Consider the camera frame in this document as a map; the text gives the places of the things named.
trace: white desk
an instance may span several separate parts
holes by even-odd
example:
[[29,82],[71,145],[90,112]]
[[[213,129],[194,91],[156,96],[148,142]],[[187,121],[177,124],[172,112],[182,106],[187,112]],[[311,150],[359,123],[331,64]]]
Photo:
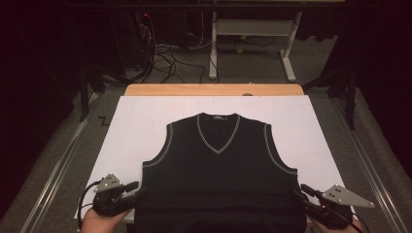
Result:
[[[309,97],[305,95],[122,96],[88,183],[99,181],[109,173],[114,173],[125,184],[140,182],[142,162],[151,160],[160,151],[166,137],[166,124],[199,113],[237,113],[270,123],[278,152],[287,165],[298,169],[299,183],[320,191],[335,183],[343,185]],[[91,203],[93,197],[90,191],[84,203]],[[129,214],[125,222],[133,222],[133,215],[133,212]]]
[[[228,0],[227,2],[344,2],[345,0]],[[218,76],[218,51],[216,42],[218,35],[243,35],[243,36],[278,36],[288,37],[288,44],[280,50],[280,56],[285,68],[288,81],[294,83],[296,77],[293,72],[289,55],[291,53],[294,37],[300,23],[302,12],[297,12],[291,20],[252,20],[252,19],[224,19],[218,18],[213,12],[212,17],[212,49],[209,62],[209,79]]]

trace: clothing label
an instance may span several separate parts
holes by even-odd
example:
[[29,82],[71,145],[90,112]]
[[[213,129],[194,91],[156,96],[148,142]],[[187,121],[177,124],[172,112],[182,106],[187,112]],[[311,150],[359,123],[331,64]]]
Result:
[[213,116],[213,119],[227,120],[227,116]]

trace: white paper sheet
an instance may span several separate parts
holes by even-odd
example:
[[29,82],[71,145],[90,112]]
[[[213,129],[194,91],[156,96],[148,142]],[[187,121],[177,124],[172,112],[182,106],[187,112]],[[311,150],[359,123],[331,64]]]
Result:
[[[299,183],[320,191],[344,185],[308,96],[122,96],[88,183],[109,173],[123,183],[140,182],[142,162],[161,150],[166,125],[199,113],[269,123],[281,158],[298,169]],[[90,191],[84,203],[93,197]],[[133,213],[125,221],[132,219]]]

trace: black sweater vest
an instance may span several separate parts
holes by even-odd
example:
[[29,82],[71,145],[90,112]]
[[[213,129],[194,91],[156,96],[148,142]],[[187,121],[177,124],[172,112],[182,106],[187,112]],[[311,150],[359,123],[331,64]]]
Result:
[[304,232],[306,217],[292,191],[271,126],[200,114],[167,126],[161,152],[143,163],[135,226],[145,232]]

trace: armhole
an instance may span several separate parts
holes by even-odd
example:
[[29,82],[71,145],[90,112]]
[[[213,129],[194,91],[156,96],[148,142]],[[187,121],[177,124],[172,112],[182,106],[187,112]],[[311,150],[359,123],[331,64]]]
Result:
[[163,158],[166,156],[167,152],[169,151],[170,144],[172,143],[172,138],[173,138],[173,126],[170,123],[167,125],[166,140],[164,142],[164,145],[160,153],[154,159],[143,162],[143,168],[153,167],[159,162],[161,162],[161,160],[163,160]]
[[266,143],[267,152],[273,164],[275,164],[276,167],[278,167],[279,169],[281,169],[282,171],[290,175],[297,175],[297,169],[291,168],[288,165],[286,165],[282,161],[282,158],[279,156],[279,152],[276,149],[275,142],[272,136],[272,126],[270,124],[264,124],[263,131],[264,131],[264,141]]

